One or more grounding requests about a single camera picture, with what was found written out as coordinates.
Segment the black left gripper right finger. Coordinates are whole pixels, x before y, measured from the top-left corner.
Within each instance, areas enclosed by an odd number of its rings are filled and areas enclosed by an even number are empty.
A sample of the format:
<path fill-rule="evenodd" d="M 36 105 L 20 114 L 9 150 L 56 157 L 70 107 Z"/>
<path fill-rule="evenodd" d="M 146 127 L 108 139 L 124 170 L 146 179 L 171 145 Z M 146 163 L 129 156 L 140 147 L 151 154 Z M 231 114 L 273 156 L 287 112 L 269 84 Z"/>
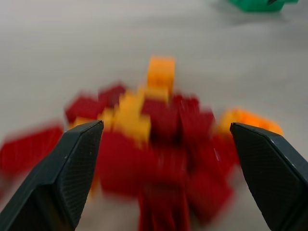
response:
<path fill-rule="evenodd" d="M 308 229 L 308 163 L 280 134 L 242 123 L 230 132 L 248 188 L 272 231 Z"/>

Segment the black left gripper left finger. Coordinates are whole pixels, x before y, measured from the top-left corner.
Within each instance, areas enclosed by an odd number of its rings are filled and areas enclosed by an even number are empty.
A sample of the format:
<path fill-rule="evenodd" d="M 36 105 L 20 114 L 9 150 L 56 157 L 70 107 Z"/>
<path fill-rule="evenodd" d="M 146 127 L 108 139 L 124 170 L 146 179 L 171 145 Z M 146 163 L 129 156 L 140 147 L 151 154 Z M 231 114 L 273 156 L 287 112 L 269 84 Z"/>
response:
<path fill-rule="evenodd" d="M 65 132 L 1 211 L 0 229 L 74 231 L 92 184 L 102 132 L 101 120 Z"/>

